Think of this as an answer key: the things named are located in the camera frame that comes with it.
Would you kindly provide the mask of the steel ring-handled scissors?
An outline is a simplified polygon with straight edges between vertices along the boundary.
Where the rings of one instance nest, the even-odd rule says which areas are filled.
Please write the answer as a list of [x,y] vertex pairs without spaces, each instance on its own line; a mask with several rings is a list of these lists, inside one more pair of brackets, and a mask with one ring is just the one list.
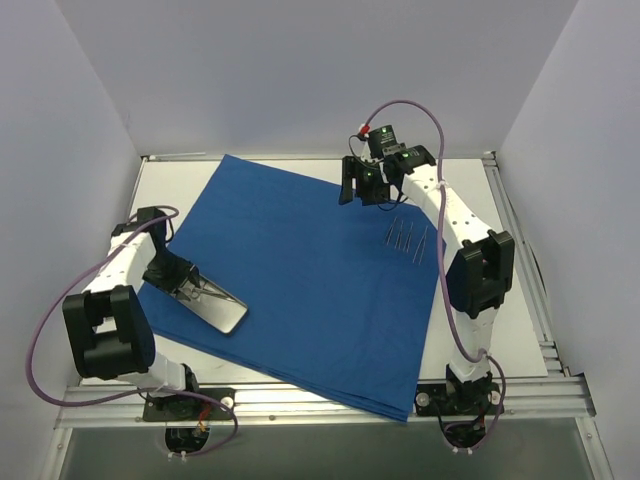
[[199,283],[193,283],[186,280],[177,290],[176,299],[179,301],[199,300],[201,297],[208,296],[218,298],[224,301],[235,302],[236,298],[229,292],[221,288],[219,285],[202,279]]

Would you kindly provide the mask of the steel instrument tray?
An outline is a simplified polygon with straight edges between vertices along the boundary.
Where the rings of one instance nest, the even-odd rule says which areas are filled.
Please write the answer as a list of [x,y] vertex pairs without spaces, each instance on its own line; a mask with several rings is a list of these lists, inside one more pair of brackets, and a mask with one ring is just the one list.
[[231,335],[249,311],[248,306],[243,301],[237,297],[235,298],[237,299],[236,302],[218,299],[189,302],[176,300],[220,333]]

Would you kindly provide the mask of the blue surgical wrap cloth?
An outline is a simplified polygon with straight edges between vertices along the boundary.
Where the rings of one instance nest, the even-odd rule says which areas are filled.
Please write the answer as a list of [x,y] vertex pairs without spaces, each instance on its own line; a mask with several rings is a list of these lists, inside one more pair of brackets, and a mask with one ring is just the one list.
[[[405,421],[437,282],[432,225],[412,206],[386,213],[339,205],[338,196],[336,184],[232,156],[148,165],[137,204],[176,207],[171,250],[249,311],[225,335],[151,286],[141,303],[153,331],[171,341]],[[426,226],[424,256],[414,264]]]

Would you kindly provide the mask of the steel ring-handled forceps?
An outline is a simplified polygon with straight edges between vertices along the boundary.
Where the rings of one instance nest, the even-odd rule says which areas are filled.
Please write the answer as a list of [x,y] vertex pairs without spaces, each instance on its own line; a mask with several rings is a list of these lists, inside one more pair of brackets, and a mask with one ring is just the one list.
[[205,299],[218,299],[227,302],[236,302],[237,299],[226,291],[219,289],[206,289],[196,286],[185,287],[178,291],[176,298],[179,301],[204,301]]

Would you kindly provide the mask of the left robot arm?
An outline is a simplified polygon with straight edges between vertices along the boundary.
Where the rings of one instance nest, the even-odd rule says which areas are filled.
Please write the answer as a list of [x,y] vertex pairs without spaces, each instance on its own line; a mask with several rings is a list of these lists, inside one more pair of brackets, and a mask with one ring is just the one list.
[[75,367],[84,378],[120,380],[154,397],[179,419],[194,417],[202,405],[195,374],[156,349],[138,292],[148,283],[169,297],[191,300],[200,287],[198,268],[172,253],[167,232],[172,216],[162,207],[143,207],[111,234],[106,264],[79,294],[68,295],[62,313]]

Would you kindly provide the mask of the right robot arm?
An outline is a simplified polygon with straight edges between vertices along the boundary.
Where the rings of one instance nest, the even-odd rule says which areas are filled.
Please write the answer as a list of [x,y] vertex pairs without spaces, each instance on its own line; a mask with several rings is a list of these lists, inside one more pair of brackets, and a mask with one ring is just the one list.
[[355,135],[360,154],[342,160],[339,204],[360,199],[365,206],[390,202],[391,192],[412,202],[436,229],[439,285],[455,352],[444,388],[455,412],[480,400],[475,382],[491,373],[493,324],[513,283],[515,241],[482,221],[446,182],[442,165],[422,145],[408,147],[394,129],[364,124]]

